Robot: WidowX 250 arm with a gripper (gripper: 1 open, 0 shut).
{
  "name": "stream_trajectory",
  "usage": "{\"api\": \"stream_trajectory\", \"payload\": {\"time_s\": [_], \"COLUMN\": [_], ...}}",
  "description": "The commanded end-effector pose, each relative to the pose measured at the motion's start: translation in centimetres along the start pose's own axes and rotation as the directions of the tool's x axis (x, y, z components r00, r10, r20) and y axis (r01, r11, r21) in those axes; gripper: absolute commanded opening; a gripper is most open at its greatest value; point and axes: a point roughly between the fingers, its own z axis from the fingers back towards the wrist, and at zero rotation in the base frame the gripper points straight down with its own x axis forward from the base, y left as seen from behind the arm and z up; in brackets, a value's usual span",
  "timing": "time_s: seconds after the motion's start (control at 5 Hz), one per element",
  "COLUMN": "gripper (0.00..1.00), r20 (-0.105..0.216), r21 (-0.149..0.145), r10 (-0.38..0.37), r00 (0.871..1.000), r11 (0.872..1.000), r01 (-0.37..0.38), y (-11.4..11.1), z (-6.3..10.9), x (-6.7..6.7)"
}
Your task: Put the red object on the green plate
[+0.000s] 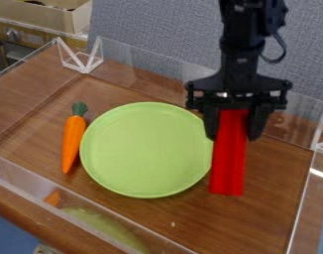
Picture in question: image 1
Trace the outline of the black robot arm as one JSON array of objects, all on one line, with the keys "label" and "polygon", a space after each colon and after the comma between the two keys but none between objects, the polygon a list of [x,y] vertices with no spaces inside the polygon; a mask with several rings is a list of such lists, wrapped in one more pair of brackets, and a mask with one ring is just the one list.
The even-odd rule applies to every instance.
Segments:
[{"label": "black robot arm", "polygon": [[219,0],[223,34],[222,65],[210,76],[186,83],[186,105],[205,115],[206,134],[218,137],[225,110],[249,112],[243,129],[255,140],[266,128],[270,114],[287,105],[293,82],[257,72],[258,62],[278,64],[282,58],[263,55],[266,39],[282,42],[278,30],[286,25],[285,0]]}]

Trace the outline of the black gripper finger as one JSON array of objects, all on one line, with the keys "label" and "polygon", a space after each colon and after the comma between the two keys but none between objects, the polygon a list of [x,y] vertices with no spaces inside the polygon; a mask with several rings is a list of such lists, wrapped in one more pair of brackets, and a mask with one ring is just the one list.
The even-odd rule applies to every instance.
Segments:
[{"label": "black gripper finger", "polygon": [[203,121],[207,137],[215,141],[221,126],[221,109],[206,104],[203,108]]},{"label": "black gripper finger", "polygon": [[255,141],[261,137],[273,111],[274,109],[270,103],[262,103],[250,110],[247,118],[247,138],[251,141]]}]

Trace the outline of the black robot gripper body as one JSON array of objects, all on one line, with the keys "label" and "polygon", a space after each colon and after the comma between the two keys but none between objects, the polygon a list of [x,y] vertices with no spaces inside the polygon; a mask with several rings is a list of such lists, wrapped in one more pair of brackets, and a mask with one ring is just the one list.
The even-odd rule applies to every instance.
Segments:
[{"label": "black robot gripper body", "polygon": [[270,111],[285,109],[293,83],[259,74],[258,60],[277,62],[262,55],[263,47],[222,50],[222,66],[211,75],[186,83],[190,109],[247,109],[266,105]]}]

